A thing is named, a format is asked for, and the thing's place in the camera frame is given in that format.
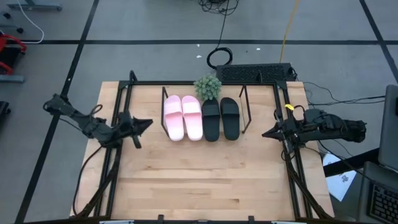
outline keyboard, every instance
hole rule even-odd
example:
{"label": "keyboard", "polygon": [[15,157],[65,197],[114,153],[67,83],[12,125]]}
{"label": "keyboard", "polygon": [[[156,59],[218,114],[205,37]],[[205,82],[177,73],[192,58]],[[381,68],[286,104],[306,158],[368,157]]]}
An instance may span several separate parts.
{"label": "keyboard", "polygon": [[398,224],[398,192],[370,184],[368,215],[383,223]]}

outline small potted plant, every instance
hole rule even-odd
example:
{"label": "small potted plant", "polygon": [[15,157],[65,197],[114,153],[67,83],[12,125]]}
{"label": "small potted plant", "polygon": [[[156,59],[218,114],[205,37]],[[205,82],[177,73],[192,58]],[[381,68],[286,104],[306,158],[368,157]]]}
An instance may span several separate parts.
{"label": "small potted plant", "polygon": [[201,77],[193,84],[197,92],[197,97],[203,101],[212,100],[213,98],[217,99],[221,91],[221,82],[212,75]]}

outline red chair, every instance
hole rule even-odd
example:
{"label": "red chair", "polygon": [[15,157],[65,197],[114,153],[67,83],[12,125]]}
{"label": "red chair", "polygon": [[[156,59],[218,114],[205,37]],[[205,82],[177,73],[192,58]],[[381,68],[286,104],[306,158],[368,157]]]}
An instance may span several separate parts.
{"label": "red chair", "polygon": [[[7,41],[13,40],[20,47],[9,47]],[[25,54],[26,45],[19,39],[11,36],[0,34],[0,82],[24,82],[24,77],[20,75],[12,75],[14,73],[14,65],[19,58],[19,54]]]}

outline wooden table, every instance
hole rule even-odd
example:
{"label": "wooden table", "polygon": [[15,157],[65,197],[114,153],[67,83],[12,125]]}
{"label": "wooden table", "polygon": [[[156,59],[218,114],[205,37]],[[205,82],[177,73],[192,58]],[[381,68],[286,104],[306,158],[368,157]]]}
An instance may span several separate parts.
{"label": "wooden table", "polygon": [[[98,104],[103,109],[97,116],[108,122],[117,87],[118,82],[104,82],[99,93]],[[238,102],[243,129],[242,113],[247,112],[244,102],[239,103],[241,88],[223,86],[220,99],[228,96]],[[247,89],[252,122],[237,141],[225,139],[221,124],[217,142],[207,142],[204,138],[192,142],[187,136],[172,142],[160,125],[162,85],[134,86],[130,102],[132,116],[150,118],[154,123],[140,138],[142,149],[135,149],[131,139],[124,140],[112,219],[156,220],[163,214],[166,220],[248,220],[249,215],[256,220],[294,220],[286,165],[280,158],[282,144],[261,137],[275,124],[274,92],[271,86],[247,86]],[[166,86],[166,90],[169,96],[195,95],[191,85]],[[302,83],[288,83],[288,91],[292,105],[308,108]],[[302,114],[302,110],[294,111],[297,119],[302,119]],[[85,159],[98,146],[95,140],[89,140]],[[307,146],[318,149],[315,142]],[[84,170],[76,200],[78,211],[98,187],[104,152],[103,149],[92,158]],[[320,156],[305,148],[301,152],[308,189],[333,216]],[[304,217],[298,188],[297,194]]]}

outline floor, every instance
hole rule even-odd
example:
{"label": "floor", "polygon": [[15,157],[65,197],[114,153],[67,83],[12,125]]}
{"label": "floor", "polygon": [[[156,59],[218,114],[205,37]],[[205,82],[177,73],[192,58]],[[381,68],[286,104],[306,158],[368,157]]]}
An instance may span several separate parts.
{"label": "floor", "polygon": [[[223,16],[203,12],[196,0],[64,0],[63,11],[26,14],[45,31],[45,41],[29,45],[16,73],[23,85],[0,83],[0,100],[12,113],[0,130],[0,222],[14,222],[43,143],[52,137],[25,221],[66,218],[83,160],[86,138],[65,123],[52,136],[52,117],[42,104],[54,93],[68,91],[76,108],[89,112],[101,82],[127,79],[196,80],[214,73],[206,56],[220,36]],[[276,63],[293,0],[252,0],[239,3],[226,19],[221,46],[234,53],[233,64]],[[327,87],[337,99],[383,95],[397,84],[398,2],[395,0],[306,0],[297,9],[284,62],[290,62],[304,82]],[[23,40],[40,32],[19,11],[9,11],[23,34],[3,29]],[[220,53],[213,64],[226,60]],[[306,84],[314,103],[331,101],[327,91]],[[323,107],[345,119],[367,122],[361,144],[341,141],[352,154],[379,145],[383,104]],[[327,142],[335,153],[347,153]],[[355,217],[361,178],[356,177],[336,213]]]}

